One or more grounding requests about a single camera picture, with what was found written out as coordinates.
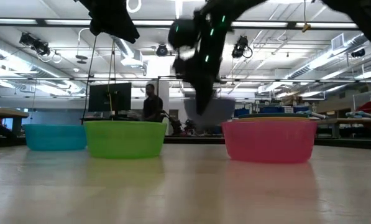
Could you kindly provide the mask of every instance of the table surface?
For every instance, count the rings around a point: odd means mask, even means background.
[[[318,124],[371,124],[371,119],[333,118],[316,121]]]
[[[224,145],[162,156],[0,149],[0,224],[371,223],[371,151],[316,146],[309,163],[230,161]]]
[[[27,118],[28,113],[15,109],[0,108],[0,118]]]

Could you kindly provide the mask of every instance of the green bowl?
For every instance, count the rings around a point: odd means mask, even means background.
[[[166,124],[140,121],[87,121],[85,130],[92,157],[141,159],[160,155]]]

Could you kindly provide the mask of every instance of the gray object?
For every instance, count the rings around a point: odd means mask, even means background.
[[[202,127],[215,126],[229,120],[234,113],[235,103],[235,100],[230,99],[212,99],[204,113],[198,115],[195,99],[184,101],[185,111],[189,119]]]

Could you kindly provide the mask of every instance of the wooden table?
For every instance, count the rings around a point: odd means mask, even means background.
[[[12,132],[19,136],[21,133],[22,119],[27,118],[28,113],[8,108],[0,108],[0,118],[12,118]]]
[[[332,126],[332,137],[340,138],[340,124],[369,124],[371,119],[348,119],[348,118],[333,118],[316,121],[319,124],[330,124]]]

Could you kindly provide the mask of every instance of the blue bowl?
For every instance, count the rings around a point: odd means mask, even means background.
[[[74,151],[87,146],[81,125],[26,124],[26,143],[33,151]]]

